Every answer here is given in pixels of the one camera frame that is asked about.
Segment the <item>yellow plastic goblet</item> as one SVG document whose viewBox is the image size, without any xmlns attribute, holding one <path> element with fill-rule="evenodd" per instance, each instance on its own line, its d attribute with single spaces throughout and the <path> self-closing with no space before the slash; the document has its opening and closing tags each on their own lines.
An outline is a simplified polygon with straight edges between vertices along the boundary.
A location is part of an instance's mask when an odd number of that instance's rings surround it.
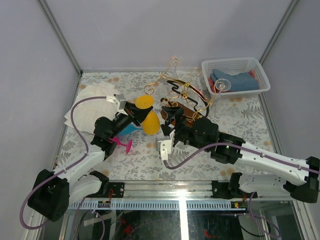
<svg viewBox="0 0 320 240">
<path fill-rule="evenodd" d="M 146 110 L 152 107 L 153 104 L 154 98 L 151 95 L 142 95 L 135 100 L 135 106 L 141 110 Z M 148 113 L 141 125 L 143 132 L 147 135 L 156 134 L 161 127 L 158 115 L 153 109 Z"/>
</svg>

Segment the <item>gold wire wine glass rack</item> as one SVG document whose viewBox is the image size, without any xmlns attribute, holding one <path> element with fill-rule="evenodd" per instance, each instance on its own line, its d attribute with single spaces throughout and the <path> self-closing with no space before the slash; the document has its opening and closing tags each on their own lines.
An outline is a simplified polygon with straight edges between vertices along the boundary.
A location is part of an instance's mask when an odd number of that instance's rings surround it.
<svg viewBox="0 0 320 240">
<path fill-rule="evenodd" d="M 166 70 L 163 71 L 157 80 L 144 86 L 143 91 L 147 95 L 153 95 L 156 86 L 160 81 L 168 83 L 171 88 L 167 95 L 160 102 L 166 107 L 177 107 L 179 104 L 186 106 L 193 111 L 191 116 L 187 117 L 188 123 L 195 120 L 208 117 L 210 111 L 218 114 L 225 110 L 227 104 L 222 95 L 218 96 L 218 90 L 214 87 L 214 94 L 211 97 L 205 96 L 203 91 L 198 89 L 197 77 L 203 76 L 202 69 L 195 67 L 190 70 L 188 80 L 172 78 L 172 68 L 167 60 Z"/>
</svg>

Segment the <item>ribbed clear wine glass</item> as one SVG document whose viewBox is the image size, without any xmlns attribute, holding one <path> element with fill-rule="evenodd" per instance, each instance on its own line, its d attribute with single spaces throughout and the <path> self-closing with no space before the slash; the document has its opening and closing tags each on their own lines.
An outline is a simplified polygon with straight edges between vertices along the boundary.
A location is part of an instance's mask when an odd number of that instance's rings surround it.
<svg viewBox="0 0 320 240">
<path fill-rule="evenodd" d="M 169 59 L 168 59 L 168 63 L 169 63 L 169 66 L 172 68 L 172 75 L 171 77 L 173 79 L 178 79 L 178 73 L 177 73 L 177 67 L 178 65 L 181 64 L 183 58 L 181 56 L 171 56 Z"/>
</svg>

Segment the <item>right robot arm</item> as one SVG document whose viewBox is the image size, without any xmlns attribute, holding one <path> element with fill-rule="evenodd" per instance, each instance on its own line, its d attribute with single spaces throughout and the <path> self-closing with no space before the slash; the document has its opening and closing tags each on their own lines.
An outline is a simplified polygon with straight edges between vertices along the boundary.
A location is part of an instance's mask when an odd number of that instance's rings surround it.
<svg viewBox="0 0 320 240">
<path fill-rule="evenodd" d="M 266 173 L 249 175 L 240 172 L 231 174 L 229 181 L 214 180 L 211 183 L 212 197 L 234 199 L 258 196 L 286 197 L 314 204 L 318 201 L 320 160 L 310 156 L 298 159 L 283 156 L 259 148 L 244 139 L 219 131 L 219 126 L 207 118 L 187 124 L 182 107 L 162 107 L 165 123 L 161 125 L 163 139 L 157 141 L 160 159 L 167 169 L 175 170 L 201 152 L 221 164 L 251 166 Z M 197 148 L 197 151 L 181 163 L 168 163 L 172 148 L 178 143 Z"/>
</svg>

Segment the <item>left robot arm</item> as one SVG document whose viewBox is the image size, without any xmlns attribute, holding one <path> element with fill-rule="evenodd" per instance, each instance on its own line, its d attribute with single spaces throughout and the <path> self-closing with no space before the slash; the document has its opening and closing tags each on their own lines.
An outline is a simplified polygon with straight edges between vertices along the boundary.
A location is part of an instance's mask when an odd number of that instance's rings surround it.
<svg viewBox="0 0 320 240">
<path fill-rule="evenodd" d="M 112 141 L 131 123 L 140 126 L 153 107 L 137 107 L 125 101 L 122 110 L 110 120 L 99 117 L 94 123 L 94 137 L 85 144 L 84 155 L 69 163 L 62 163 L 53 171 L 42 170 L 36 177 L 27 205 L 52 222 L 59 220 L 69 204 L 96 194 L 105 197 L 110 190 L 107 178 L 101 173 L 87 173 L 89 169 L 110 157 L 116 143 Z"/>
</svg>

